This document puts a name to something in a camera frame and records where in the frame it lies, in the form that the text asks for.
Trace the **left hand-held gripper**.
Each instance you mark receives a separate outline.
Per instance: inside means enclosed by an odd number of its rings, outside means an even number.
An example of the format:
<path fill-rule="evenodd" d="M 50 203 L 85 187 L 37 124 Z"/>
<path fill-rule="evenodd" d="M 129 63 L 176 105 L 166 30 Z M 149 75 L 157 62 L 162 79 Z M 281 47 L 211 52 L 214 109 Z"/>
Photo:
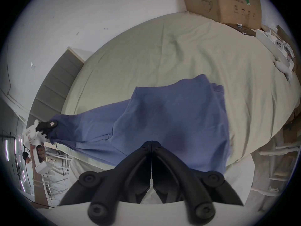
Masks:
<path fill-rule="evenodd" d="M 51 170 L 50 163 L 43 161 L 40 164 L 36 164 L 38 162 L 38 155 L 36 153 L 36 147 L 46 142 L 47 139 L 55 140 L 57 139 L 57 121 L 48 121 L 48 122 L 40 122 L 39 120 L 35 120 L 34 124 L 28 127 L 23 132 L 23 145 L 30 149 L 31 145 L 34 146 L 30 152 L 30 158 L 32 160 L 32 165 L 34 166 L 34 170 L 37 174 L 45 175 L 47 172 Z"/>

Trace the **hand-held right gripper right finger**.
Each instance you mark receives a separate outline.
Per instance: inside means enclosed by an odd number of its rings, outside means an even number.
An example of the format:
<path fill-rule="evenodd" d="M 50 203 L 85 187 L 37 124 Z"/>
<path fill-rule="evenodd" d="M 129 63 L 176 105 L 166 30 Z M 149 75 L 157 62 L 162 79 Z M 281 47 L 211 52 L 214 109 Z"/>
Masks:
<path fill-rule="evenodd" d="M 239 195 L 218 171 L 189 168 L 175 154 L 157 141 L 152 141 L 153 187 L 163 203 L 185 202 L 188 221 L 205 225 L 213 220 L 214 202 L 243 206 Z"/>

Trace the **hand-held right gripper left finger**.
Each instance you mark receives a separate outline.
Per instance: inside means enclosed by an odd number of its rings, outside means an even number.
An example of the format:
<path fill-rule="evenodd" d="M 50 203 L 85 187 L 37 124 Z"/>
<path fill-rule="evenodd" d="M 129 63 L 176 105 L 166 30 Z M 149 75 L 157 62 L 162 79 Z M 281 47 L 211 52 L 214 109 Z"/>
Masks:
<path fill-rule="evenodd" d="M 89 219 L 99 226 L 112 225 L 118 203 L 125 192 L 126 180 L 135 175 L 141 164 L 151 156 L 151 141 L 145 142 L 115 168 L 102 171 L 86 171 L 67 191 L 59 206 L 90 202 Z"/>

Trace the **person's left hand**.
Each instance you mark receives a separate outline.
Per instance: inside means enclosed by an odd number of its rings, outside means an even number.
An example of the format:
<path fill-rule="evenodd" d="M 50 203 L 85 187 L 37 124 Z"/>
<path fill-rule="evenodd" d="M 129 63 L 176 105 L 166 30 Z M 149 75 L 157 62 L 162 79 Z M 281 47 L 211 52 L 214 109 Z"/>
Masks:
<path fill-rule="evenodd" d="M 43 161 L 46 160 L 46 152 L 45 152 L 45 148 L 44 148 L 44 144 L 42 143 L 41 145 L 38 145 L 36 147 L 36 153 L 38 155 L 38 162 L 36 164 L 40 164 Z"/>

